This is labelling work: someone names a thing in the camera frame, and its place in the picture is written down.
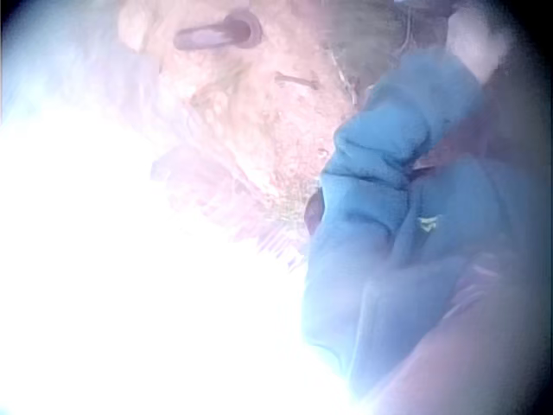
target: dirt ground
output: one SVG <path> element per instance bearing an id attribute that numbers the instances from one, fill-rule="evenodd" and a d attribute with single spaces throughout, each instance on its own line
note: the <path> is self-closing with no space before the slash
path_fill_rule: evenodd
<path id="1" fill-rule="evenodd" d="M 263 220 L 303 233 L 305 202 L 333 152 L 334 131 L 353 113 L 353 89 L 360 78 L 366 85 L 376 81 L 387 68 L 390 51 L 401 42 L 402 28 L 390 6 L 380 0 L 123 1 L 120 39 L 155 58 L 162 87 L 178 95 L 194 115 L 194 133 L 183 140 L 228 173 L 218 178 L 211 169 L 211 180 L 203 182 L 195 174 L 203 167 L 181 159 L 181 164 L 196 164 L 194 172 L 181 175 L 188 183 L 176 186 L 183 190 L 181 202 L 197 198 L 184 188 L 203 187 L 201 199 L 212 208 L 206 202 L 210 195 L 227 193 L 219 205 L 237 205 L 242 216 L 246 208 L 251 218 L 257 210 Z M 220 22 L 237 8 L 248 8 L 261 22 L 264 36 L 258 46 L 193 52 L 174 48 L 179 29 Z M 276 73 L 314 81 L 318 87 L 277 81 Z M 254 203 L 231 201 L 236 192 L 228 189 L 236 188 L 236 181 Z"/>

